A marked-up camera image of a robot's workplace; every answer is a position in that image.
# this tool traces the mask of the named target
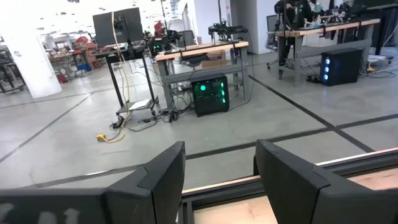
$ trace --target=concrete floor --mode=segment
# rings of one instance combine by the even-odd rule
[[[187,155],[194,158],[187,160],[185,189],[251,175],[257,139],[273,139],[310,162],[398,146],[394,134],[398,131],[398,78],[362,78],[354,84],[325,87],[307,83],[303,75],[302,85],[294,88],[292,74],[278,80],[276,65],[267,70],[265,63],[275,57],[275,53],[253,56],[258,82],[250,80],[254,91],[248,104],[202,118],[191,111],[175,123],[161,121],[139,133],[127,131],[125,139],[115,144],[95,139],[97,134],[114,134],[109,125],[119,109],[107,68],[66,83],[61,93],[45,98],[32,99],[28,92],[2,94],[0,188],[105,187],[175,141],[185,141]],[[143,72],[137,64],[132,69]],[[160,99],[158,109],[165,108],[163,90],[155,74],[150,76]],[[143,75],[129,75],[128,80],[132,100],[150,97]],[[242,103],[241,90],[231,107]],[[127,125],[137,126],[139,119],[149,116],[149,111],[138,111]],[[388,120],[366,121],[383,116]],[[356,125],[364,120],[364,125]],[[238,147],[225,149],[228,146]]]

